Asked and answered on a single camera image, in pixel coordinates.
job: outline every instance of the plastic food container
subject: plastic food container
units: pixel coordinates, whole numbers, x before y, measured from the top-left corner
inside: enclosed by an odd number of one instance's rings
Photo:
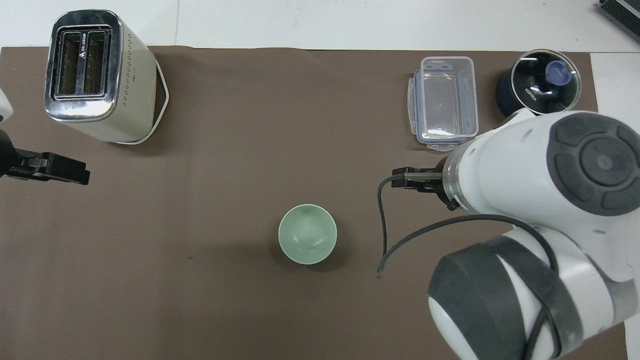
[[[466,56],[429,56],[409,79],[409,123],[418,141],[450,151],[478,132],[476,73]]]

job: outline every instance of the light green bowl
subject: light green bowl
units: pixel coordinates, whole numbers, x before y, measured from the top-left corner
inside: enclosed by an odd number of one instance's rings
[[[326,259],[338,238],[335,221],[327,210],[313,204],[289,210],[278,228],[280,247],[289,259],[303,265]]]

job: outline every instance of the black cable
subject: black cable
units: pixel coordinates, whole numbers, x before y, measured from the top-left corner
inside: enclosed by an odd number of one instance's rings
[[[382,188],[385,185],[393,180],[404,179],[404,174],[397,174],[393,176],[389,176],[388,178],[382,180],[380,185],[378,185],[378,209],[380,210],[380,220],[382,220],[382,254],[387,253],[387,221],[385,220],[385,211],[382,208]]]
[[[378,265],[378,275],[382,275],[382,271],[384,271],[385,269],[385,263],[387,262],[387,259],[397,249],[399,249],[400,246],[404,245],[409,240],[414,239],[422,234],[426,234],[432,230],[439,229],[443,226],[457,224],[458,222],[467,222],[467,221],[474,221],[474,220],[492,220],[492,221],[506,222],[508,224],[515,225],[521,228],[522,230],[526,231],[531,236],[533,236],[533,238],[536,239],[536,241],[544,249],[545,254],[547,255],[547,258],[549,259],[551,270],[553,270],[555,273],[558,273],[558,263],[557,263],[556,255],[554,254],[547,240],[539,232],[537,232],[537,230],[535,230],[533,227],[531,227],[528,224],[525,224],[524,222],[518,219],[507,217],[504,215],[478,214],[478,215],[463,215],[461,217],[454,217],[447,220],[439,221],[429,226],[425,226],[422,229],[414,231],[411,234],[405,236],[402,240],[397,242],[391,249],[389,249],[389,251],[386,254],[383,255],[382,260],[380,260],[380,264]]]
[[[547,320],[548,314],[542,308],[538,311],[538,316],[536,317],[536,322],[533,323],[533,327],[531,328],[531,333],[529,334],[529,339],[527,339],[527,343],[524,345],[524,356],[523,360],[531,360],[533,358],[533,350],[536,348],[536,344],[538,343],[538,337],[540,336],[540,332],[542,331],[542,325],[545,324],[545,320]],[[560,349],[560,345],[557,342],[556,336],[551,336],[554,340],[554,355],[553,357],[558,356],[558,352]]]

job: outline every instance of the stainless steel toaster top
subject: stainless steel toaster top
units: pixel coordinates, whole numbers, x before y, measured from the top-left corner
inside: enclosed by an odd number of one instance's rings
[[[78,10],[56,21],[49,46],[45,109],[60,122],[108,117],[118,99],[124,24],[108,10]]]

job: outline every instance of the blue lid knob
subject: blue lid knob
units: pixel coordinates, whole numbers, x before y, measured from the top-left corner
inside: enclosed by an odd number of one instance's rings
[[[571,81],[572,77],[571,69],[569,69],[567,64],[562,60],[550,62],[545,69],[545,79],[547,83],[553,85],[565,86]]]

